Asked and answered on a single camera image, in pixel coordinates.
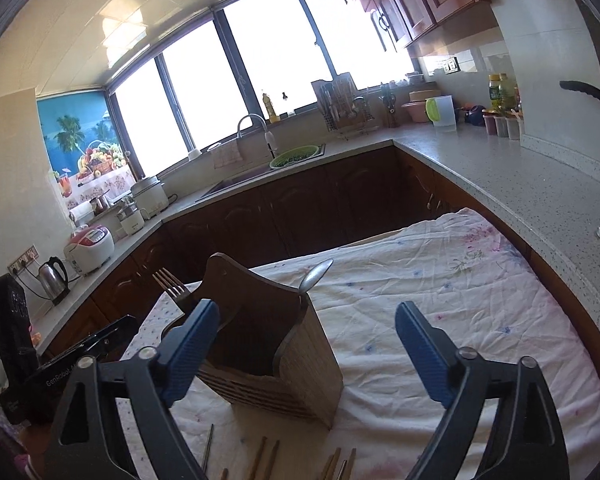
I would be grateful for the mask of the yellow bottle on windowsill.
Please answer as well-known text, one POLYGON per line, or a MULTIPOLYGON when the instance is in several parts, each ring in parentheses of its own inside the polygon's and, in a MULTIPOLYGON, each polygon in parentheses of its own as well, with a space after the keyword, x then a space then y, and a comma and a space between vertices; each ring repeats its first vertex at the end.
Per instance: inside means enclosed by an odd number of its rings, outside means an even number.
POLYGON ((265 92, 262 93, 262 102, 264 104, 266 114, 268 114, 268 120, 270 123, 275 124, 276 122, 279 122, 280 118, 274 110, 272 100, 265 92))

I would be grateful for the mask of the metal dish rack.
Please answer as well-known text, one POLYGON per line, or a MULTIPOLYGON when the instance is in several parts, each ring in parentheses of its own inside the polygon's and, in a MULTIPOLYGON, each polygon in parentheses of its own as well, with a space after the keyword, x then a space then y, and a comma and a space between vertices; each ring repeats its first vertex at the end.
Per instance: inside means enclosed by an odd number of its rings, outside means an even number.
POLYGON ((363 127, 375 119, 365 94, 358 90, 350 73, 337 74, 332 80, 312 81, 311 86, 329 131, 363 127))

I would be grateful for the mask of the green colander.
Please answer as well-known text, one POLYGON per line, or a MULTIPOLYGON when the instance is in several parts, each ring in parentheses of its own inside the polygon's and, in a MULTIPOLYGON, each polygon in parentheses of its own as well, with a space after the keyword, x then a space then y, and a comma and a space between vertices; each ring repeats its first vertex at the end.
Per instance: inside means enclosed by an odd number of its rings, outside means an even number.
POLYGON ((317 145, 306 145, 299 146, 298 148, 293 148, 292 150, 283 152, 282 154, 276 156, 268 166, 271 169, 282 169, 286 166, 290 166, 296 164, 297 162, 302 162, 302 160, 309 159, 318 154, 320 148, 317 145))

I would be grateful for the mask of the metal chopstick middle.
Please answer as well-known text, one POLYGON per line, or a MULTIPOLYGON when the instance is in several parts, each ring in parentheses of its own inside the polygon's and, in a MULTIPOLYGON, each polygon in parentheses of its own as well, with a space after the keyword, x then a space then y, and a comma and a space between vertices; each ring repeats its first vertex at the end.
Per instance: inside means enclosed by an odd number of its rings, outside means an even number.
POLYGON ((351 478, 355 459, 356 459, 356 448, 352 448, 351 453, 346 460, 346 464, 344 465, 343 472, 340 477, 341 480, 349 480, 351 478))

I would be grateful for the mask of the yellow oil bottle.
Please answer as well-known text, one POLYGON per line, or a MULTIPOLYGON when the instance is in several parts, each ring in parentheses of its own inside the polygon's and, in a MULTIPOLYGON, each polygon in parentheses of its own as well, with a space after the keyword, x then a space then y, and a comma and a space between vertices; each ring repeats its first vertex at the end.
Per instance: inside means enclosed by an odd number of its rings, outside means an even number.
POLYGON ((514 83, 506 73, 489 75, 489 96, 494 110, 508 112, 517 106, 514 83))

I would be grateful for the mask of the tropical fruit poster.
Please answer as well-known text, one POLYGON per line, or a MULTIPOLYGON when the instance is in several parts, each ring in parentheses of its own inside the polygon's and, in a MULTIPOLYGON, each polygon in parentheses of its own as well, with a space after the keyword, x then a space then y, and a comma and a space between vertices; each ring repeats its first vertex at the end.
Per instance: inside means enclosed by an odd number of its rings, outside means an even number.
POLYGON ((135 183, 101 91, 36 101, 43 141, 66 209, 97 196, 115 200, 135 183))

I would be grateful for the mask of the large white rice cooker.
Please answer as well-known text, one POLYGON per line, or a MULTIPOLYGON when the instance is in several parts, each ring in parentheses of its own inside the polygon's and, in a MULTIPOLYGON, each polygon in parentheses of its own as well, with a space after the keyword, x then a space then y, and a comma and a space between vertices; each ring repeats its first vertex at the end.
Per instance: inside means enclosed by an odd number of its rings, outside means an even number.
POLYGON ((157 176, 137 181, 132 185, 131 195, 145 220, 154 218, 170 205, 163 183, 157 176))

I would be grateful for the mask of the white pink rice cooker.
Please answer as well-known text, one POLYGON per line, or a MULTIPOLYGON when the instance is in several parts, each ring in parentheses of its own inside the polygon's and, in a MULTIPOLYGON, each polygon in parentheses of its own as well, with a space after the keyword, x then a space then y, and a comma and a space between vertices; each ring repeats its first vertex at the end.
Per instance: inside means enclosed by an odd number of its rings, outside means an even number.
POLYGON ((76 231, 64 248, 65 259, 79 275, 99 269, 114 254, 114 239, 106 226, 76 231))

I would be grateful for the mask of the silver metal spoon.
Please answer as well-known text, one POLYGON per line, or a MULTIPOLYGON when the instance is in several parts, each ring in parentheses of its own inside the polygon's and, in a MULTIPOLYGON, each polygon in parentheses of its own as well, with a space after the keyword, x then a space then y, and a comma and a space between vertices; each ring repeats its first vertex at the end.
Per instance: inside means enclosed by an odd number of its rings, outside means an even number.
POLYGON ((317 263, 316 266, 312 266, 312 268, 304 274, 299 286, 298 292, 300 295, 306 294, 311 288, 313 288, 323 276, 328 272, 330 267, 334 264, 334 260, 327 259, 320 263, 317 263))

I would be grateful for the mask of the small white cooker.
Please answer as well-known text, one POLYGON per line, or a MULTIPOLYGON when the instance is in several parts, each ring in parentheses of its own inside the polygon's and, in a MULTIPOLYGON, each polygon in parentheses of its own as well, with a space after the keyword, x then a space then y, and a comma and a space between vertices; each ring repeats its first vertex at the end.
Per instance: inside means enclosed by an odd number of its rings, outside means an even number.
POLYGON ((123 205, 117 212, 117 218, 120 221, 122 230, 126 235, 133 235, 143 229, 145 219, 136 206, 136 203, 123 205))

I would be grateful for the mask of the hanging dish towel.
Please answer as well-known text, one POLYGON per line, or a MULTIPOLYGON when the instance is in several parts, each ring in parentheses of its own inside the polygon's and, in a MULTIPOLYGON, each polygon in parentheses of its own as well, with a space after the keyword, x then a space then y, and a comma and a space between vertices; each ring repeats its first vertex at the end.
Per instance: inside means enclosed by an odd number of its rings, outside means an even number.
POLYGON ((218 144, 210 151, 215 169, 232 166, 242 162, 242 152, 236 140, 218 144))

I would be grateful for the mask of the wall power outlet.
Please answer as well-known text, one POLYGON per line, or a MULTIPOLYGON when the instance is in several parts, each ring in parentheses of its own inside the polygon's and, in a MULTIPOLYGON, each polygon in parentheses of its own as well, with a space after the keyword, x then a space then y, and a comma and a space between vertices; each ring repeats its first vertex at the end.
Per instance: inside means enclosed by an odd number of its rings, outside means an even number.
POLYGON ((7 267, 7 271, 11 274, 19 274, 32 263, 36 263, 39 256, 38 248, 32 245, 7 267))

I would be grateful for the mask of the metal chopstick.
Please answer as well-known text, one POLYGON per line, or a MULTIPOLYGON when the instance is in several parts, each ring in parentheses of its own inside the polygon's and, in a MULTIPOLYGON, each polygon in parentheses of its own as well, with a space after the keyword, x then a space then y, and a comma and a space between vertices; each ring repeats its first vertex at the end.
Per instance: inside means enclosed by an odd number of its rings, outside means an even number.
POLYGON ((205 474, 207 474, 207 472, 208 472, 213 435, 214 435, 214 424, 211 424, 209 433, 208 433, 206 446, 204 447, 204 456, 202 456, 202 466, 201 467, 202 467, 202 471, 205 474))
POLYGON ((343 472, 340 477, 341 480, 349 480, 351 478, 355 459, 356 459, 356 448, 352 448, 351 453, 346 460, 346 464, 344 465, 343 472))

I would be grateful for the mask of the white floral tablecloth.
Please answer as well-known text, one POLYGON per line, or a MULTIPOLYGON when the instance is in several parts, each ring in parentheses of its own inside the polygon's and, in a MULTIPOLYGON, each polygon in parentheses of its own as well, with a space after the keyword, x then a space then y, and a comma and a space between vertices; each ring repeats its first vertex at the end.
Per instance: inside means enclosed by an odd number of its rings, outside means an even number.
POLYGON ((331 250, 332 270, 291 302, 280 374, 306 362, 324 422, 233 405, 202 382, 223 340, 264 341, 240 317, 268 292, 221 278, 181 326, 151 311, 128 351, 121 422, 137 475, 245 479, 579 479, 600 461, 600 378, 570 319, 516 248, 462 210, 331 250), (336 356, 306 359, 311 322, 336 356))

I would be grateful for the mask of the white container green lid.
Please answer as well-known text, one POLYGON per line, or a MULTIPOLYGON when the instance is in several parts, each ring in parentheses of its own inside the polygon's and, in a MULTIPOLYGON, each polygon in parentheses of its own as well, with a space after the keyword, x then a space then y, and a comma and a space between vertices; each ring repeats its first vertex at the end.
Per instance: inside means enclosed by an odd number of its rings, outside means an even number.
POLYGON ((456 130, 455 108, 452 96, 435 96, 426 99, 426 114, 434 128, 442 131, 456 130))

